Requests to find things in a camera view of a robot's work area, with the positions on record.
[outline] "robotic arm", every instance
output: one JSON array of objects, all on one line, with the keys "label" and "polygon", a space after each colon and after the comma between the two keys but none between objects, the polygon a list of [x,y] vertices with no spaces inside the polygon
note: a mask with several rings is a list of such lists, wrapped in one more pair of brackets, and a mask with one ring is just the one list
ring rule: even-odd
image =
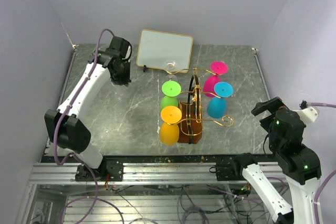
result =
[{"label": "robotic arm", "polygon": [[[89,60],[83,76],[70,96],[56,111],[48,110],[45,114],[48,135],[53,142],[56,124],[61,115],[66,113],[58,131],[57,145],[77,153],[90,168],[98,170],[100,174],[105,173],[105,167],[102,167],[103,156],[90,143],[90,131],[81,119],[86,116],[89,105],[109,79],[116,85],[128,86],[131,82],[129,62],[131,50],[132,46],[128,41],[113,37],[110,46],[104,52],[98,52],[97,65],[91,75],[88,74],[94,64],[94,57]],[[77,96],[75,103],[70,106],[70,110],[67,110],[75,96]]]},{"label": "robotic arm", "polygon": [[288,109],[280,98],[257,103],[252,110],[258,115],[268,110],[271,115],[260,120],[269,134],[269,148],[286,175],[293,207],[274,189],[254,161],[252,154],[239,155],[235,159],[235,171],[243,176],[256,190],[269,210],[272,220],[281,224],[314,224],[314,195],[320,186],[321,166],[316,153],[302,144],[303,130],[312,123],[318,111],[301,104],[302,110]]}]

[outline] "gray marble tabletop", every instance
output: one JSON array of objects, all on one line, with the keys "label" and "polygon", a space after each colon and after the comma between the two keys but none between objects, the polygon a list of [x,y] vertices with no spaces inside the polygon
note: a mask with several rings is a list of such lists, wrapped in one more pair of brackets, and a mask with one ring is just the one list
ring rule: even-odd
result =
[{"label": "gray marble tabletop", "polygon": [[[83,74],[89,55],[95,45],[82,44],[77,48],[74,63],[66,83],[63,99],[70,94]],[[243,152],[262,153],[262,142],[266,132],[260,127],[259,119],[251,113],[257,102],[266,101],[267,93],[258,65],[249,46],[194,45],[190,68],[209,69],[213,61],[223,61],[228,73],[221,76],[234,88],[234,94],[227,98],[226,115],[235,124],[221,127],[213,122],[204,122],[203,137],[198,144],[164,145],[159,140],[162,120],[159,104],[163,98],[162,84],[167,80],[163,70],[149,69],[143,72],[136,65],[138,46],[133,46],[131,59],[131,80],[128,87],[106,83],[89,108],[83,123],[91,132],[91,142],[103,155],[211,155],[239,154]],[[201,85],[210,73],[200,72]],[[177,74],[183,90],[187,90],[192,72]],[[178,98],[186,101],[187,95]],[[211,99],[202,95],[204,117]]]}]

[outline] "marble surface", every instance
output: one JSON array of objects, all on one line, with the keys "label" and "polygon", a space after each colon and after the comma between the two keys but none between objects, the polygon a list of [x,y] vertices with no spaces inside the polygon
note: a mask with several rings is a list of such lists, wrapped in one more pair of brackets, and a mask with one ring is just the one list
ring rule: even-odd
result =
[{"label": "marble surface", "polygon": [[[83,74],[89,55],[95,45],[78,46],[64,99]],[[260,127],[260,116],[255,118],[251,109],[257,102],[266,101],[266,90],[261,80],[256,59],[249,46],[194,45],[190,68],[209,69],[213,61],[225,62],[228,73],[221,76],[234,88],[232,97],[227,98],[228,110],[235,124],[221,127],[213,122],[204,122],[203,137],[196,145],[164,145],[159,140],[162,120],[159,104],[163,98],[162,84],[167,80],[163,70],[149,69],[146,73],[136,65],[138,46],[133,45],[131,80],[128,87],[113,86],[107,82],[97,94],[83,123],[90,130],[91,142],[103,155],[211,155],[262,153],[262,142],[266,132]],[[200,72],[203,86],[210,73]],[[187,90],[192,72],[177,74],[182,90]],[[178,99],[186,101],[187,95]],[[202,95],[205,118],[207,104],[211,99]]]}]

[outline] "whiteboard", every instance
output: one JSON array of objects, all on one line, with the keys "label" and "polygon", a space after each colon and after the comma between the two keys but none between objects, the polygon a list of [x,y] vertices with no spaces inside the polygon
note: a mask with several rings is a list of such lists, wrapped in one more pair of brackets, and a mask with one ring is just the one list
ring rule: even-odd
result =
[{"label": "whiteboard", "polygon": [[192,36],[144,29],[141,31],[136,64],[171,72],[189,68],[192,46]]}]

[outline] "wall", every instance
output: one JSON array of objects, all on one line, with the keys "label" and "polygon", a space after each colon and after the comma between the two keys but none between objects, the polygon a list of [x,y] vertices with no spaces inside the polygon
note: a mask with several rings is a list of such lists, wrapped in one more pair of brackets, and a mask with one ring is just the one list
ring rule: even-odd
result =
[{"label": "wall", "polygon": [[[288,0],[259,49],[271,96],[280,96],[292,109],[302,99],[335,104],[335,38],[336,0]],[[336,168],[335,115],[336,110],[321,108],[304,135],[321,159],[323,178]],[[324,223],[336,219],[335,196],[328,185],[321,197]]]},{"label": "wall", "polygon": [[0,0],[0,216],[14,223],[72,46],[48,0]]},{"label": "wall", "polygon": [[75,44],[96,43],[108,27],[136,43],[146,28],[192,35],[196,44],[258,47],[287,0],[50,1]]}]

